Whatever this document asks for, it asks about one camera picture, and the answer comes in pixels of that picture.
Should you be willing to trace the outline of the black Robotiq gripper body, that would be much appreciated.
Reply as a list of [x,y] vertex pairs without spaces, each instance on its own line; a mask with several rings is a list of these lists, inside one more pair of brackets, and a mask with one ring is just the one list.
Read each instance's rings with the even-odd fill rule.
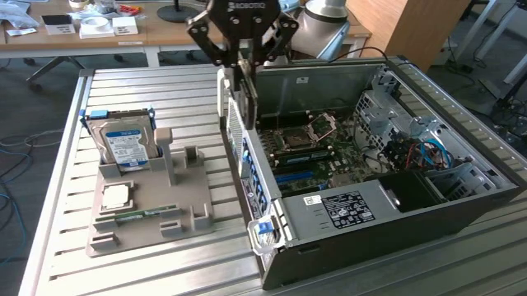
[[209,19],[230,41],[263,37],[278,19],[281,4],[274,1],[209,1]]

